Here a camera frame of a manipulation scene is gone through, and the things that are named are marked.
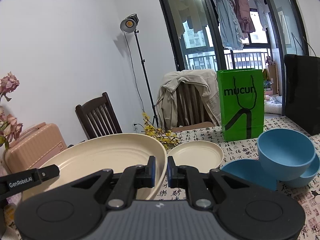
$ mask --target pink suitcase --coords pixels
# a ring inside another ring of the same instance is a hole
[[[67,149],[57,125],[40,123],[20,134],[4,153],[8,172],[40,168],[53,156]]]

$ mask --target tablecloth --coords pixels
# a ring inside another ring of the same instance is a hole
[[[292,129],[310,136],[305,130],[287,117],[277,117],[264,121],[264,130],[275,128]],[[257,139],[225,142],[222,137],[220,126],[184,131],[178,133],[178,136],[181,138],[182,143],[205,140],[219,145],[224,153],[224,158],[220,167],[233,160],[244,158],[257,160],[259,158],[257,152]],[[310,139],[313,141],[317,153],[319,154],[320,135],[311,136]],[[318,173],[308,186],[302,188],[289,188],[278,182],[277,190],[297,200],[306,213],[306,223],[298,240],[320,240],[320,173]],[[164,183],[155,199],[180,200],[185,198],[185,190],[181,188],[169,188],[168,179],[165,177]]]

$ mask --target black bag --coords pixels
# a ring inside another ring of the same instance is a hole
[[[284,56],[286,66],[285,115],[310,135],[320,133],[320,58]]]

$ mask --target black rope handle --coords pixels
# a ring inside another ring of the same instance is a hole
[[[239,105],[241,108],[245,108],[245,109],[248,109],[248,110],[252,110],[252,109],[254,109],[254,108],[255,108],[255,106],[256,106],[256,103],[257,103],[257,91],[256,91],[256,87],[254,86],[253,76],[252,76],[252,75],[250,75],[250,76],[251,76],[252,86],[253,86],[254,93],[255,93],[255,99],[254,99],[253,107],[251,107],[251,108],[246,108],[246,107],[241,106],[241,104],[240,104],[240,102],[239,102],[238,94],[237,94],[237,93],[235,93],[235,94],[236,94],[236,97],[237,97],[238,105]],[[236,78],[235,78],[235,77],[233,77],[233,84],[234,84],[235,89],[236,89],[235,91],[237,91],[237,88],[236,88]]]

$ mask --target wooden chair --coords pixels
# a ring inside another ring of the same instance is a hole
[[[122,133],[108,94],[76,106],[76,114],[89,139]]]
[[[214,126],[194,85],[181,82],[176,92],[178,123],[171,129],[173,132]]]

